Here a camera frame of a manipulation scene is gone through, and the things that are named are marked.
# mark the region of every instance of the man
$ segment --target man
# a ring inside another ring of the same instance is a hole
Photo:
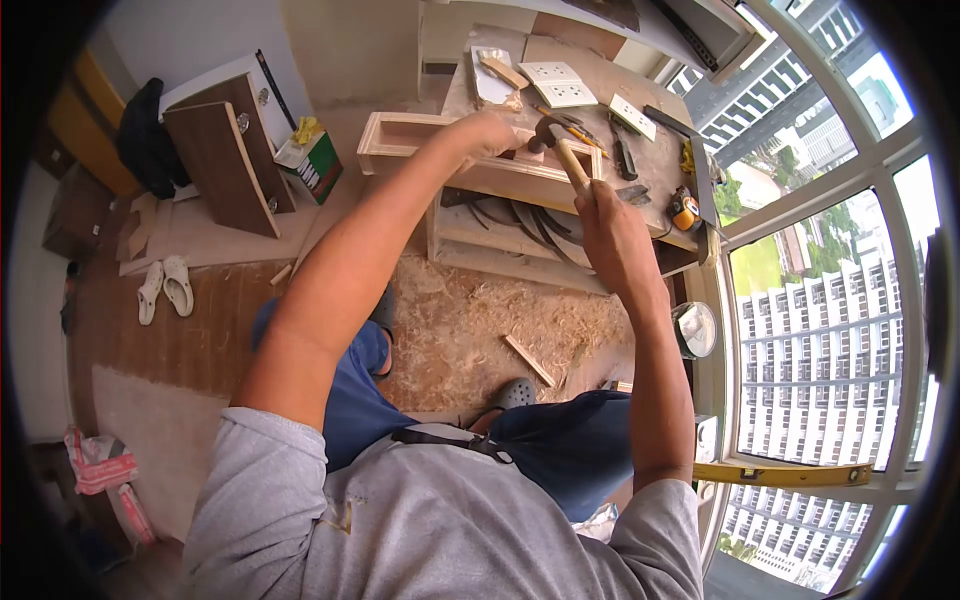
[[[669,297],[640,212],[604,182],[576,208],[636,333],[633,398],[529,405],[520,380],[471,432],[417,424],[373,385],[392,361],[381,293],[423,211],[456,171],[519,145],[486,112],[444,128],[303,262],[223,413],[184,549],[193,596],[702,597]],[[631,474],[610,543],[574,534]]]

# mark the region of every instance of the white clog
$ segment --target white clog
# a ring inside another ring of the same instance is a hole
[[[147,279],[136,290],[136,303],[139,307],[141,325],[149,325],[154,320],[156,297],[163,286],[163,264],[159,260],[147,268]]]
[[[177,314],[188,317],[193,312],[193,288],[182,256],[167,256],[163,259],[163,293],[167,295]]]

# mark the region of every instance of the wooden hammer handle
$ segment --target wooden hammer handle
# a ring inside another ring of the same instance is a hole
[[[584,165],[580,164],[577,157],[570,150],[570,143],[565,139],[558,139],[557,145],[553,147],[557,160],[564,167],[566,176],[570,178],[573,189],[577,191],[577,196],[583,196],[587,200],[593,201],[593,190],[590,188],[590,178],[584,171]]]

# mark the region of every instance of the hammer head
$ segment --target hammer head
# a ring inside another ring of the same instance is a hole
[[[545,115],[534,128],[534,136],[527,142],[527,150],[538,155],[547,148],[557,145],[557,135],[551,131],[553,126],[559,126],[560,131],[582,125],[583,121],[562,112],[551,112]]]

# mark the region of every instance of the gray t-shirt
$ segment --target gray t-shirt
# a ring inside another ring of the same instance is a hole
[[[224,410],[184,548],[186,595],[703,597],[684,482],[638,492],[607,545],[577,536],[515,466],[471,450],[384,439],[347,468],[325,465],[315,429]]]

